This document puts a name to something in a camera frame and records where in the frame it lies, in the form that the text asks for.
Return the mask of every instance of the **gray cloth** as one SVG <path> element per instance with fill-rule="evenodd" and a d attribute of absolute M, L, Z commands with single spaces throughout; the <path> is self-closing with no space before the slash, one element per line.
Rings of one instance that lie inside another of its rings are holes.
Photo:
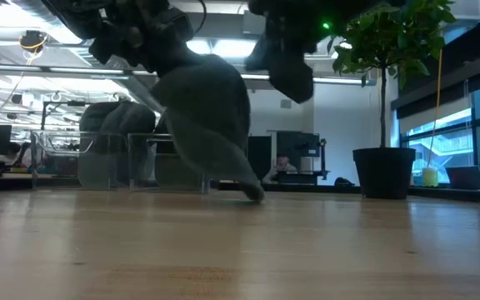
<path fill-rule="evenodd" d="M 264 191 L 246 158 L 251 108 L 240 73 L 215 55 L 180 67 L 153 87 L 166 108 L 163 118 L 177 152 L 192 169 L 211 179 L 241 183 L 256 201 Z"/>

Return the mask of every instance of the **potted plant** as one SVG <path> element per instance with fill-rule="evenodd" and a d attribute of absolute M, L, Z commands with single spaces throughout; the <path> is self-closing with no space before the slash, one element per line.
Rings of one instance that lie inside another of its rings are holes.
<path fill-rule="evenodd" d="M 348 44 L 335 47 L 336 72 L 364 73 L 363 87 L 368 72 L 381 73 L 381 146 L 353 151 L 362 194 L 368 198 L 407 197 L 416 151 L 386 145 L 387 75 L 397 78 L 400 88 L 410 75 L 429 75 L 423 59 L 440 57 L 445 45 L 443 24 L 456 21 L 450 4 L 448 0 L 409 0 L 403 7 L 382 3 L 335 32 L 329 43 L 341 37 Z"/>

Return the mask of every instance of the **black cable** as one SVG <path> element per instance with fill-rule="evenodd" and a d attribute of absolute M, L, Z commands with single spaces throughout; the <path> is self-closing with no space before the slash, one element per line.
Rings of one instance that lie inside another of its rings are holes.
<path fill-rule="evenodd" d="M 242 2 L 242 4 L 240 4 L 240 7 L 239 7 L 238 10 L 237 10 L 237 14 L 240 13 L 240 9 L 242 9 L 244 5 L 246 5 L 246 2 L 245 2 L 245 1 Z"/>
<path fill-rule="evenodd" d="M 203 20 L 201 20 L 201 24 L 199 24 L 199 27 L 196 29 L 196 32 L 194 34 L 198 34 L 201 28 L 203 28 L 205 21 L 207 21 L 207 5 L 203 0 L 198 1 L 201 3 L 201 6 L 203 6 Z"/>

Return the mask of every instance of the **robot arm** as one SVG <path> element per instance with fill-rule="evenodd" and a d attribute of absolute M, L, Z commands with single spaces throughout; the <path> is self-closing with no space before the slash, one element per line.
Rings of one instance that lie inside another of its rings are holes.
<path fill-rule="evenodd" d="M 168 0 L 42 1 L 77 36 L 95 38 L 90 53 L 103 64 L 116 55 L 161 77 L 201 62 L 186 46 L 194 36 L 188 16 Z M 249 0 L 249 10 L 266 18 L 266 31 L 246 69 L 268 70 L 277 90 L 298 103 L 307 101 L 313 95 L 313 70 L 304 54 L 316 52 L 322 39 L 345 30 L 350 19 L 380 1 Z"/>

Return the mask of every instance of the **table surface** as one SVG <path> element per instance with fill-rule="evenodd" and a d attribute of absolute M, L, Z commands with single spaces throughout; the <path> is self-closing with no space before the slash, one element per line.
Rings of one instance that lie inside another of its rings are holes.
<path fill-rule="evenodd" d="M 480 204 L 0 192 L 0 299 L 480 299 Z"/>

